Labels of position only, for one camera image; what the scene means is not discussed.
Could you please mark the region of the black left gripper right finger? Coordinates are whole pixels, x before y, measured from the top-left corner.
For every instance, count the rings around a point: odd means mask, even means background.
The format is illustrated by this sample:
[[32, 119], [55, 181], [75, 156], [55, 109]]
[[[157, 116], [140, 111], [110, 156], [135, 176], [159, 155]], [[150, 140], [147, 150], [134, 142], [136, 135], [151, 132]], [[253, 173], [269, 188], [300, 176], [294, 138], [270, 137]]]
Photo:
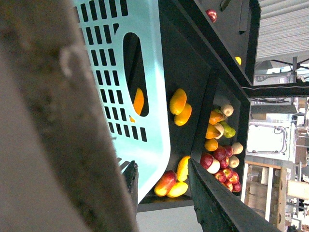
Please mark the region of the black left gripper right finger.
[[204, 232], [278, 232], [193, 158], [188, 162], [191, 198]]

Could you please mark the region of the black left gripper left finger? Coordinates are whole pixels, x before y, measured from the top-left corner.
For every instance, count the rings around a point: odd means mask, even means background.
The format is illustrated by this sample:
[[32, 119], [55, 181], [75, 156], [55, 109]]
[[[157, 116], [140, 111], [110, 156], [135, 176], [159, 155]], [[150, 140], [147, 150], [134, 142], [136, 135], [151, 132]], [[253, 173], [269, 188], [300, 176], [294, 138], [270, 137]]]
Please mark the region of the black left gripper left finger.
[[123, 172], [123, 176], [126, 181], [127, 190], [131, 196], [134, 205], [138, 205], [138, 165], [133, 160], [129, 163]]

